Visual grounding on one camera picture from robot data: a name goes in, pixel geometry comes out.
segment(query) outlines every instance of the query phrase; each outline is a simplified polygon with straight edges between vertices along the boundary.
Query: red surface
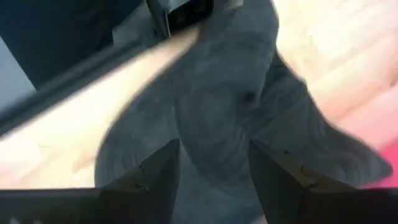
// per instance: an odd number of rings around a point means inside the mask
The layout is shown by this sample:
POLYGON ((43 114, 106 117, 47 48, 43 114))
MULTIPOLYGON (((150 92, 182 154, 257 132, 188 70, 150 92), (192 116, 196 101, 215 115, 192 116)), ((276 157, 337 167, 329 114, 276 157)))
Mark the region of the red surface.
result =
POLYGON ((367 186, 366 188, 398 187, 398 140, 383 149, 381 151, 381 155, 391 163, 394 173, 392 177, 384 179, 379 183, 367 186))

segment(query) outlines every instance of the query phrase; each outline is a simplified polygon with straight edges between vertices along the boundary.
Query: gray elephant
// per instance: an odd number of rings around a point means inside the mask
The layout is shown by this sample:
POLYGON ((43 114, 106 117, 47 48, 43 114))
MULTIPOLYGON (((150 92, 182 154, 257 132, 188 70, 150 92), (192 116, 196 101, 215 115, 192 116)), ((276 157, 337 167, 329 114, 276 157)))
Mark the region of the gray elephant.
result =
POLYGON ((277 31, 268 0, 245 0, 213 14, 201 25, 198 42, 110 129, 96 161, 96 186, 176 138, 182 145, 176 224, 242 224, 262 217, 249 139, 352 186, 390 175, 391 166, 372 149, 325 120, 304 82, 279 57, 277 31))

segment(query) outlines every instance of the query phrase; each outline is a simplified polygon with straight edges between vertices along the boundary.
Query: wooden floor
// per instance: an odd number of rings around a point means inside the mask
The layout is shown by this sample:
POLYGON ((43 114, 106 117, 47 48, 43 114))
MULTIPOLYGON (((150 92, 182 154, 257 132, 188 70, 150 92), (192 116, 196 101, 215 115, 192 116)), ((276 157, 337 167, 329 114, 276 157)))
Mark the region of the wooden floor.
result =
MULTIPOLYGON (((325 116, 375 149, 397 139, 398 1, 274 1, 280 17, 278 48, 297 75, 306 79, 325 116)), ((163 52, 145 57, 151 62, 157 60, 154 55, 170 58, 171 52, 183 52, 179 46, 189 44, 172 42, 161 47, 163 52)), ((149 70, 156 66, 143 61, 136 60, 135 69, 154 73, 149 70)), ((144 82, 130 74, 110 77, 106 83, 100 80, 84 96, 71 98, 58 110, 0 138, 0 188, 92 186, 101 139, 128 103, 123 97, 136 94, 131 84, 144 82), (81 111, 71 110, 71 105, 81 111)))
POLYGON ((326 117, 377 149, 398 137, 398 1, 274 0, 278 47, 326 117))

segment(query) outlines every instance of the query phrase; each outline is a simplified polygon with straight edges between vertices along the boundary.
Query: elephant ear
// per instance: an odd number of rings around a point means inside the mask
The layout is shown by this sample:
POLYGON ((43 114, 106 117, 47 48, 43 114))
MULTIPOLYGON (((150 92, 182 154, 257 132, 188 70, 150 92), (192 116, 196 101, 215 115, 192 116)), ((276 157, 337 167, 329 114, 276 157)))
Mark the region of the elephant ear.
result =
POLYGON ((248 125, 257 126, 255 132, 251 129, 254 139, 288 151, 318 172, 354 187, 392 174, 391 165, 376 151, 328 123, 305 84, 278 55, 274 61, 267 74, 264 103, 256 112, 260 111, 265 120, 248 125))

